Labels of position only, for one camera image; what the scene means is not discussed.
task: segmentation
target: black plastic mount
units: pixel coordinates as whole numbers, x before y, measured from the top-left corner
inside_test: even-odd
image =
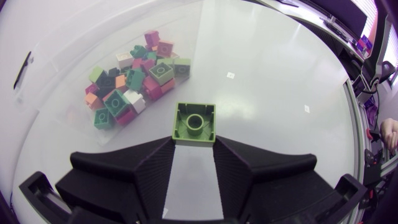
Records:
[[[216,137],[213,145],[224,220],[163,220],[175,143],[171,137],[113,152],[75,152],[55,186],[36,172],[20,185],[49,223],[337,223],[366,192],[344,175],[332,189],[314,155],[291,156]]]

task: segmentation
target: magenta lego brick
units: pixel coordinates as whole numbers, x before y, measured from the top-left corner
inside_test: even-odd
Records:
[[[132,61],[132,67],[131,67],[131,69],[139,68],[139,67],[141,66],[141,63],[142,63],[142,58],[135,58],[135,59]]]
[[[87,95],[88,93],[95,94],[98,90],[99,90],[99,89],[98,89],[98,86],[95,85],[94,83],[92,83],[90,86],[88,86],[88,87],[86,88],[85,91],[86,91],[86,95]]]
[[[151,69],[153,66],[155,66],[155,60],[153,59],[148,59],[141,63],[141,69],[147,76],[149,75],[149,69]]]
[[[153,47],[159,44],[159,32],[156,30],[150,30],[144,34],[145,40],[149,47]]]
[[[115,118],[116,122],[120,125],[126,125],[130,123],[136,117],[135,112],[133,112],[131,106],[124,111],[121,115]]]
[[[160,85],[150,76],[145,77],[142,86],[146,95],[152,100],[157,100],[163,95]]]

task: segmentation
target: dark green lego brick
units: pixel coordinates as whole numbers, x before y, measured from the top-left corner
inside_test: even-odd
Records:
[[[114,90],[108,99],[104,101],[104,104],[114,117],[120,115],[130,106],[130,102],[123,96],[120,90]]]
[[[191,59],[176,58],[174,59],[174,74],[176,77],[188,77],[191,70]]]
[[[98,129],[109,129],[114,124],[113,117],[107,108],[95,111],[94,126]]]
[[[156,80],[159,85],[164,85],[174,78],[174,70],[170,65],[166,65],[162,62],[149,69],[149,75]]]
[[[138,70],[129,70],[126,75],[126,86],[131,90],[139,91],[144,79],[144,72],[140,72]]]
[[[142,58],[145,55],[146,52],[147,52],[147,49],[145,49],[144,46],[135,45],[134,46],[134,50],[130,51],[130,54],[134,58]]]
[[[177,103],[172,138],[181,141],[215,142],[216,105]]]

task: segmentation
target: white lego brick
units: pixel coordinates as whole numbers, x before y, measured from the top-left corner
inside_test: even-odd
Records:
[[[134,58],[131,56],[130,52],[124,52],[116,55],[119,62],[120,69],[130,67]]]
[[[132,104],[137,113],[141,113],[145,109],[145,100],[141,94],[138,94],[134,90],[128,90],[123,95]]]

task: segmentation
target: pink lego brick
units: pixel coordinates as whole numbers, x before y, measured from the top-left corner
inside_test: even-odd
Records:
[[[149,69],[151,69],[153,66],[155,66],[155,60],[154,59],[148,59],[145,60],[141,63],[141,68],[142,71],[145,73],[145,75],[149,75]]]
[[[157,46],[156,55],[161,57],[170,57],[173,52],[173,42],[161,40]]]
[[[152,100],[157,100],[163,95],[160,85],[150,76],[145,77],[142,86],[144,87],[145,93]]]
[[[168,81],[167,83],[164,83],[164,85],[162,85],[160,87],[160,89],[162,90],[162,93],[165,94],[167,93],[169,90],[171,90],[173,87],[175,86],[175,79],[172,78],[170,81]]]
[[[147,45],[150,47],[156,46],[159,44],[159,32],[156,30],[150,30],[144,34]]]
[[[86,95],[88,94],[88,93],[95,93],[95,92],[97,92],[99,89],[98,89],[98,86],[97,85],[95,85],[94,83],[92,83],[90,86],[88,86],[87,88],[86,88]]]
[[[141,66],[141,63],[142,63],[142,58],[135,58],[132,61],[132,68],[131,69],[139,68]]]
[[[125,112],[116,117],[116,122],[120,125],[126,125],[130,123],[136,117],[135,112],[129,107]]]

